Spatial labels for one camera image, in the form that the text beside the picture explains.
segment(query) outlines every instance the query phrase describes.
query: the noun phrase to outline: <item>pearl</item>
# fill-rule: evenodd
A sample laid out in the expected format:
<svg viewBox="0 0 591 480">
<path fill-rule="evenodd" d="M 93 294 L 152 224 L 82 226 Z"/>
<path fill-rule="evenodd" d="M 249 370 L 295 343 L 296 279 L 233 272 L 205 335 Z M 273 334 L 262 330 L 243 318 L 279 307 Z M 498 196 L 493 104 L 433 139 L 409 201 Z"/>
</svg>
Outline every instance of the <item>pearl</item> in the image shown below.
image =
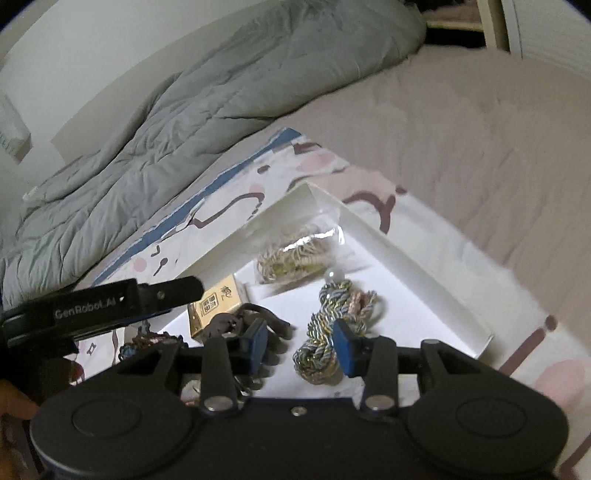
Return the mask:
<svg viewBox="0 0 591 480">
<path fill-rule="evenodd" d="M 340 283 L 345 279 L 345 274 L 338 267 L 330 267 L 324 272 L 326 283 Z"/>
</svg>

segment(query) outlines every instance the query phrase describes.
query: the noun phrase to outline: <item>beige bed sheet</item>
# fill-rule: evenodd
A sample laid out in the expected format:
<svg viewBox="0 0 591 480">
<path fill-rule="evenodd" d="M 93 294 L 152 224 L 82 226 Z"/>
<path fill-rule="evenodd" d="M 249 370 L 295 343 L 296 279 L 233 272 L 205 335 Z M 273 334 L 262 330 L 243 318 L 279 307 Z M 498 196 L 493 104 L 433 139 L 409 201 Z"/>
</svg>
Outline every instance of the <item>beige bed sheet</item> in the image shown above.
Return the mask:
<svg viewBox="0 0 591 480">
<path fill-rule="evenodd" d="M 590 82 L 500 51 L 424 47 L 228 161 L 283 126 L 405 186 L 591 346 Z"/>
</svg>

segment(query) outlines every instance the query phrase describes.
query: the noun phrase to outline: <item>screw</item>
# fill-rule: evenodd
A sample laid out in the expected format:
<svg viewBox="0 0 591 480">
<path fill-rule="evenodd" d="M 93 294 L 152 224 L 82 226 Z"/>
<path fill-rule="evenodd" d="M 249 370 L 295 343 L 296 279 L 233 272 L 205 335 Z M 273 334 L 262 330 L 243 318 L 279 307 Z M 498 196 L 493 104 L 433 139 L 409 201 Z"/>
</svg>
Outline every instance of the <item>screw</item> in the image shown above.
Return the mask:
<svg viewBox="0 0 591 480">
<path fill-rule="evenodd" d="M 234 402 L 231 398 L 226 397 L 225 395 L 216 395 L 215 397 L 209 397 L 205 400 L 203 405 L 209 411 L 219 413 L 230 410 L 234 406 Z"/>
<path fill-rule="evenodd" d="M 291 414 L 294 417 L 302 417 L 308 413 L 308 409 L 306 407 L 293 407 L 291 409 Z"/>
<path fill-rule="evenodd" d="M 387 395 L 372 395 L 365 400 L 365 405 L 372 411 L 385 411 L 395 406 L 396 402 Z"/>
</svg>

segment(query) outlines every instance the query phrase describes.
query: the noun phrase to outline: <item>yellow box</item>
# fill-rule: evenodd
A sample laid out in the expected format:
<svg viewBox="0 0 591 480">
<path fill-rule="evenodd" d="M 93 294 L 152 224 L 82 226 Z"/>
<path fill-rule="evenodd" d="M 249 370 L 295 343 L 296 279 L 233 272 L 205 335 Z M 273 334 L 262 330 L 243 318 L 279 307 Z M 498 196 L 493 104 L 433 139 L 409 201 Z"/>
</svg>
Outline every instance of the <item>yellow box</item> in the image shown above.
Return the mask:
<svg viewBox="0 0 591 480">
<path fill-rule="evenodd" d="M 234 313 L 248 301 L 244 285 L 229 275 L 187 306 L 191 338 L 197 340 L 203 329 L 218 313 Z"/>
</svg>

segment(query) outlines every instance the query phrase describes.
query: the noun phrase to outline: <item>white cardboard box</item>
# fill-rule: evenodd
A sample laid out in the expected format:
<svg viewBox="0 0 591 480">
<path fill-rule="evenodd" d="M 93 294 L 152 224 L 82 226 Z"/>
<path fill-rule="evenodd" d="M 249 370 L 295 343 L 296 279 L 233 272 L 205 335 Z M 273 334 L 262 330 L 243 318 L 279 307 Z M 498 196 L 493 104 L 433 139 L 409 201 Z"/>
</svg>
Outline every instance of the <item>white cardboard box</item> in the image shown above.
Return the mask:
<svg viewBox="0 0 591 480">
<path fill-rule="evenodd" d="M 347 274 L 364 290 L 376 290 L 380 304 L 371 332 L 393 338 L 399 346 L 418 347 L 425 338 L 437 338 L 462 352 L 478 358 L 492 340 L 490 329 L 461 305 L 438 282 L 404 255 L 380 231 L 370 227 L 342 202 L 324 190 L 307 183 L 295 188 L 283 199 L 260 213 L 242 228 L 210 250 L 181 274 L 195 275 L 205 289 L 230 273 L 246 285 L 249 300 L 258 303 L 295 327 L 288 352 L 281 363 L 271 368 L 260 395 L 268 397 L 328 397 L 361 393 L 361 379 L 343 379 L 338 385 L 310 385 L 293 368 L 291 357 L 306 339 L 306 327 L 312 313 L 318 311 L 318 293 L 322 278 L 293 290 L 269 296 L 268 289 L 256 286 L 252 244 L 262 244 L 268 231 L 285 218 L 298 218 L 337 209 L 346 245 L 351 247 L 363 268 Z M 150 320 L 152 329 L 183 335 L 190 346 L 198 345 L 189 335 L 185 308 Z M 401 403 L 412 403 L 417 396 L 413 379 L 401 380 Z"/>
</svg>

